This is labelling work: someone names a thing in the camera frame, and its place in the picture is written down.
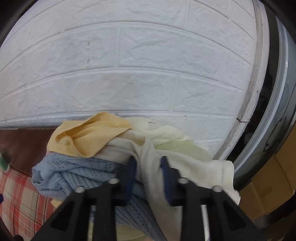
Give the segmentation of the white yellow pink-collar shirt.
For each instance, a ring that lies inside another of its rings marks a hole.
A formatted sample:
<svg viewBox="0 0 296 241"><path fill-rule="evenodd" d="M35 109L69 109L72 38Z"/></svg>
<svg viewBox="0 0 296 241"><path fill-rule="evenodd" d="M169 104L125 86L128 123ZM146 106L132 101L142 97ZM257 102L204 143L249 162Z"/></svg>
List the white yellow pink-collar shirt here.
<svg viewBox="0 0 296 241"><path fill-rule="evenodd" d="M47 145L49 152L79 158L97 157L125 164L130 156L137 160L137 180L144 190L155 220L167 240L179 240L182 211L166 200L162 156L171 167L201 187L221 186L238 204L239 193L233 188L234 166L231 161L201 161L167 150L156 150L152 141L137 132L128 120L102 112L87 120L68 120L59 126Z"/></svg>

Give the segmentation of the red plaid bed sheet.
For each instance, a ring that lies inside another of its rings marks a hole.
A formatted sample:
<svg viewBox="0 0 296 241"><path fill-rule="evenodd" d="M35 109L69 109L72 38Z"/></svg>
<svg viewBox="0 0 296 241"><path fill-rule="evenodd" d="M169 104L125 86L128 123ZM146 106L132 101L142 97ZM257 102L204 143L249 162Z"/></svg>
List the red plaid bed sheet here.
<svg viewBox="0 0 296 241"><path fill-rule="evenodd" d="M37 192L31 177L10 168L1 170L1 218L12 235L31 240L54 212L52 199Z"/></svg>

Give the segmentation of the light blue knit sweater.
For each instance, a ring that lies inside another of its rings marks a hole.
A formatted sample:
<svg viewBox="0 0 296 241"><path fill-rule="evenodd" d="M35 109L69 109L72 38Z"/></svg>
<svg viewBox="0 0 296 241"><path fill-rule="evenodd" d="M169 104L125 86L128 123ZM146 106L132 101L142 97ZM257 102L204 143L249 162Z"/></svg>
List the light blue knit sweater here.
<svg viewBox="0 0 296 241"><path fill-rule="evenodd" d="M77 158L48 153L32 168L32 184L38 192L63 201L74 189L99 187L116 177L121 164L97 158ZM147 201L144 186L135 181L126 207L115 210L118 240L166 240Z"/></svg>

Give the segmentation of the cardboard box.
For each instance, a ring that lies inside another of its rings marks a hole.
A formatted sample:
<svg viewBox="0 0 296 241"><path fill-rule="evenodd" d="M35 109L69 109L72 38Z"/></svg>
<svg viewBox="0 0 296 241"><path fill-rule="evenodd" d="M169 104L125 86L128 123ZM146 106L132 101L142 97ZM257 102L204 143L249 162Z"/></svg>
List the cardboard box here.
<svg viewBox="0 0 296 241"><path fill-rule="evenodd" d="M295 135L287 138L251 182L240 191L239 207L256 219L276 210L295 193Z"/></svg>

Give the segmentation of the dark brown wooden headboard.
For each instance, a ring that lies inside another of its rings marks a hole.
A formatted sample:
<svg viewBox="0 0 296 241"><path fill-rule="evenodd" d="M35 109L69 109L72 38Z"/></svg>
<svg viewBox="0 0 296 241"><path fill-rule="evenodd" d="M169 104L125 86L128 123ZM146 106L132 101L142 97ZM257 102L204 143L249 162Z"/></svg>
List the dark brown wooden headboard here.
<svg viewBox="0 0 296 241"><path fill-rule="evenodd" d="M54 128L1 129L1 154L13 169L32 175L32 168L46 155Z"/></svg>

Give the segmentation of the pale green cream garment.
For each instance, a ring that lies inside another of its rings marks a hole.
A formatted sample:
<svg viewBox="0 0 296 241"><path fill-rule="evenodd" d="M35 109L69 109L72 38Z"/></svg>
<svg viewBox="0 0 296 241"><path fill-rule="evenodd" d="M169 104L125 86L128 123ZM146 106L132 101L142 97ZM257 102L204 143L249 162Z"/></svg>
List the pale green cream garment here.
<svg viewBox="0 0 296 241"><path fill-rule="evenodd" d="M154 120L139 116L127 117L126 120L133 130L149 138L158 150L181 153L201 161L213 159L205 148L196 145L185 133L175 127L161 125Z"/></svg>

